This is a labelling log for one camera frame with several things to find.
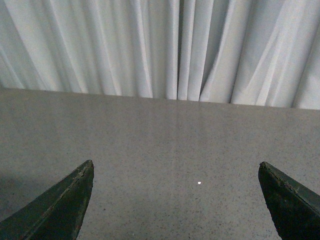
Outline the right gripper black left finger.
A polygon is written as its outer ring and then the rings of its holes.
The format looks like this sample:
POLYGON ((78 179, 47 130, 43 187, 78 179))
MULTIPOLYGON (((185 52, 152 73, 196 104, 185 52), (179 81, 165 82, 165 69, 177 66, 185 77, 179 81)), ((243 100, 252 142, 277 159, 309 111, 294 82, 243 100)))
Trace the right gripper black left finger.
POLYGON ((93 189, 87 160, 28 205, 1 221, 2 240, 75 240, 93 189))

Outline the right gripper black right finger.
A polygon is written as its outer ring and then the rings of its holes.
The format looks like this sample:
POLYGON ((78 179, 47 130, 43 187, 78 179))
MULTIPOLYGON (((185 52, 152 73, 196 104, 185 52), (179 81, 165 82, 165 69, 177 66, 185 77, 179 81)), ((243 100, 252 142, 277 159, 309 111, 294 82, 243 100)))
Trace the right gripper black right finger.
POLYGON ((283 240, 320 238, 320 196, 268 162, 258 180, 278 235, 283 240))

